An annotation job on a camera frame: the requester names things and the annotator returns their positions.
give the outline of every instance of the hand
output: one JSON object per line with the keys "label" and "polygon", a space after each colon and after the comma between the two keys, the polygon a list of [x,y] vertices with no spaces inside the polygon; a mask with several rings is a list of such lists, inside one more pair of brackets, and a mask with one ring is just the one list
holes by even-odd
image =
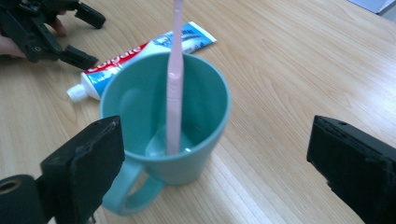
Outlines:
{"label": "hand", "polygon": [[[64,15],[65,13],[66,11],[61,11],[59,15]],[[56,18],[54,22],[49,23],[49,26],[52,27],[58,35],[66,35],[66,29],[58,18]],[[26,58],[24,53],[18,48],[14,41],[0,34],[0,55],[4,54],[10,55],[11,57]]]}

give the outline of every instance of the pink toothbrush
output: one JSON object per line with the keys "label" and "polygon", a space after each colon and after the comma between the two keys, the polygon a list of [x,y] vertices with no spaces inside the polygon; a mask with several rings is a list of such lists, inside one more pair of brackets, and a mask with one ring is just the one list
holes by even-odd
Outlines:
{"label": "pink toothbrush", "polygon": [[180,148],[184,80],[183,52],[181,50],[183,0],[175,0],[174,4],[174,36],[166,82],[166,154],[168,156],[176,155]]}

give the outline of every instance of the white cap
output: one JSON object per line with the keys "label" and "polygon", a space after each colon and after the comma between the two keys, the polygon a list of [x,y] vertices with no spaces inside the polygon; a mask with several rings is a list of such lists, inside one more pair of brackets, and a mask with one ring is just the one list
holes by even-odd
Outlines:
{"label": "white cap", "polygon": [[81,84],[77,84],[76,86],[70,88],[67,91],[67,94],[69,95],[70,99],[76,103],[79,101],[82,101],[83,99],[88,97],[87,92],[85,91],[85,88]]}

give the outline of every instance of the mug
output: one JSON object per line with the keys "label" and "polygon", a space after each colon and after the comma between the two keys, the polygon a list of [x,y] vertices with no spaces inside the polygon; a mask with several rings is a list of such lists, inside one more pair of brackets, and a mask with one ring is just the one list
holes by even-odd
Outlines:
{"label": "mug", "polygon": [[[226,80],[213,65],[184,54],[180,152],[166,155],[166,71],[169,53],[146,56],[123,67],[110,80],[100,103],[100,117],[120,116],[125,161],[103,206],[121,216],[146,208],[164,185],[197,179],[231,110]],[[147,179],[133,193],[144,173]]]}

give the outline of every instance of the wooden table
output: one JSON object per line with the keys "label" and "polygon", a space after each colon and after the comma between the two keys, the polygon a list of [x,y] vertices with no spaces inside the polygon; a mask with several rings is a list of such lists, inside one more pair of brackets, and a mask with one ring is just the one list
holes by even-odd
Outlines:
{"label": "wooden table", "polygon": [[[172,29],[173,1],[86,0],[93,30],[69,12],[61,44],[101,62]],[[226,77],[232,114],[202,177],[166,187],[131,217],[98,223],[362,223],[305,159],[313,117],[348,122],[396,147],[396,25],[345,0],[185,2],[218,43],[195,54]],[[38,177],[39,163],[99,119],[95,100],[72,104],[80,69],[0,62],[0,179]]]}

